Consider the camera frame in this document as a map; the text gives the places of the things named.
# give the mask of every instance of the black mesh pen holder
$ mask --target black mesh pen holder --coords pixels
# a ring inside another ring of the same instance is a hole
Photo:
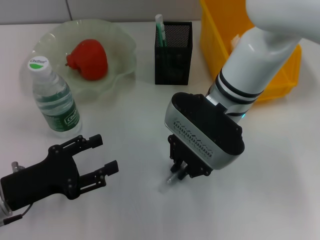
[[[155,31],[155,84],[188,85],[192,56],[192,22],[165,21],[166,46],[160,46]]]

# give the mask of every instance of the white table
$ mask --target white table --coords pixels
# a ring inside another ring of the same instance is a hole
[[[80,174],[112,160],[119,173],[76,200],[56,194],[36,202],[22,220],[0,228],[0,239],[320,239],[320,47],[302,41],[298,86],[283,99],[255,105],[239,123],[246,149],[235,162],[160,193],[172,165],[167,105],[176,92],[205,94],[212,84],[199,48],[201,23],[193,23],[188,86],[154,84],[154,23],[119,25],[137,43],[136,80],[78,104],[81,133],[101,134],[104,145],[75,158]],[[65,141],[49,134],[19,80],[28,53],[55,26],[0,26],[0,177],[12,172],[11,162],[31,166]]]

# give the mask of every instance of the green pen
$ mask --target green pen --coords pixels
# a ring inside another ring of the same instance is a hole
[[[156,30],[158,32],[158,39],[160,47],[166,47],[166,32],[165,32],[165,25],[164,25],[164,18],[161,14],[157,14],[155,16],[155,23],[156,23]]]

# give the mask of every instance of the wall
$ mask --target wall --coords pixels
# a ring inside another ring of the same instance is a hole
[[[111,22],[199,20],[199,0],[0,0],[0,24],[62,23],[99,18]]]

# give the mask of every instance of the plastic bottle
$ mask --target plastic bottle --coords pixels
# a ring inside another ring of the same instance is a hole
[[[52,70],[44,56],[33,57],[27,67],[33,77],[35,103],[49,127],[60,137],[76,135],[82,123],[68,84]]]

